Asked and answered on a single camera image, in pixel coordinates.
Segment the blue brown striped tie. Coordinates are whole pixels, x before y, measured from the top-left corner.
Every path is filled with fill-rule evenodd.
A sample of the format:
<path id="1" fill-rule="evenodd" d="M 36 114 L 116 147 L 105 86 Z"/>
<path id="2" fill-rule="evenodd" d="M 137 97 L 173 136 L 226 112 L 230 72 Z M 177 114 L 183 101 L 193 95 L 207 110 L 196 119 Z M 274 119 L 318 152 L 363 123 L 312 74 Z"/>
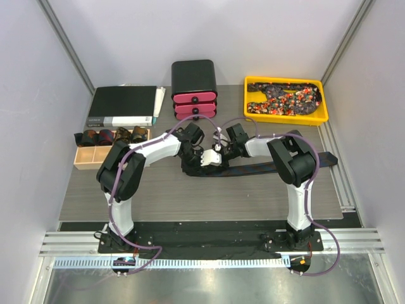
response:
<path id="1" fill-rule="evenodd" d="M 320 167 L 332 167 L 338 164 L 338 158 L 331 152 L 318 153 Z M 265 162 L 250 165 L 240 165 L 229 168 L 214 167 L 211 172 L 203 172 L 202 177 L 241 177 L 248 175 L 277 174 L 275 163 Z"/>

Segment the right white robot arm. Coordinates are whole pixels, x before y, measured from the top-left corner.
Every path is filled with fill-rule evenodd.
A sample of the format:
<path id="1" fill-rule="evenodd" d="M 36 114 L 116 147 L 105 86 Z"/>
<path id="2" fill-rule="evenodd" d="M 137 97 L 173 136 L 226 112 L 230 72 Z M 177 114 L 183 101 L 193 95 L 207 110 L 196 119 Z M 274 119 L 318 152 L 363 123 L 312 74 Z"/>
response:
<path id="1" fill-rule="evenodd" d="M 279 177 L 287 185 L 289 212 L 285 240 L 289 248 L 300 250 L 314 236 L 311 192 L 320 159 L 310 142 L 298 130 L 269 137 L 249 137 L 241 124 L 226 128 L 229 143 L 225 157 L 270 156 Z"/>

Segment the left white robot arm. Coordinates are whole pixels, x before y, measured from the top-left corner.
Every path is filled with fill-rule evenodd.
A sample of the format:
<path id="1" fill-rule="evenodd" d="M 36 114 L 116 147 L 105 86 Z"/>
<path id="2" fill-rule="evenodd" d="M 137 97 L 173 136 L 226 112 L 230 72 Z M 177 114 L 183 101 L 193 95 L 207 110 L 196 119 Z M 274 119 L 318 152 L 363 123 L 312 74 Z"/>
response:
<path id="1" fill-rule="evenodd" d="M 169 156 L 193 160 L 194 147 L 204 133 L 194 123 L 169 130 L 140 144 L 115 143 L 97 172 L 96 179 L 108 203 L 109 223 L 100 242 L 122 253 L 135 244 L 132 197 L 137 192 L 144 168 Z"/>

